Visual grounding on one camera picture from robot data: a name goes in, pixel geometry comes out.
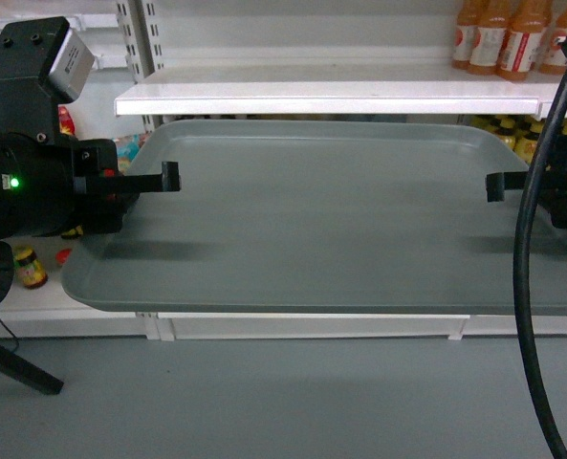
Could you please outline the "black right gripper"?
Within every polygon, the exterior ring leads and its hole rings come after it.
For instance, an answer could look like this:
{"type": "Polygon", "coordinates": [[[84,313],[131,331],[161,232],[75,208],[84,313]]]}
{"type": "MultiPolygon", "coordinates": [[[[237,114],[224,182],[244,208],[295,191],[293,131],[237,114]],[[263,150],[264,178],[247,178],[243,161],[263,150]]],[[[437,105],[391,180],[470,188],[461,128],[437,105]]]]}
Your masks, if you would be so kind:
{"type": "MultiPolygon", "coordinates": [[[[567,135],[559,135],[549,156],[551,172],[567,172],[567,135]]],[[[493,172],[485,178],[485,190],[488,202],[504,202],[506,193],[518,191],[519,196],[527,193],[529,171],[493,172]]],[[[567,229],[567,179],[563,185],[551,192],[549,213],[555,228],[567,229]]]]}

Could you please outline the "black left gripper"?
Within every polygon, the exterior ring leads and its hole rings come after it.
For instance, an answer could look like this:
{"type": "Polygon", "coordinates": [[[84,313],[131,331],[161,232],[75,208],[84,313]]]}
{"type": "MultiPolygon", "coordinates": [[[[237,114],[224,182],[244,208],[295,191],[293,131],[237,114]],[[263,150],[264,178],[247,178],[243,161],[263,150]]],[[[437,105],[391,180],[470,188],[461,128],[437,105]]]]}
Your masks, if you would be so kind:
{"type": "Polygon", "coordinates": [[[0,133],[0,238],[56,236],[81,226],[86,234],[120,231],[124,205],[111,194],[177,192],[179,164],[162,162],[151,175],[117,176],[110,139],[41,144],[0,133]]]}

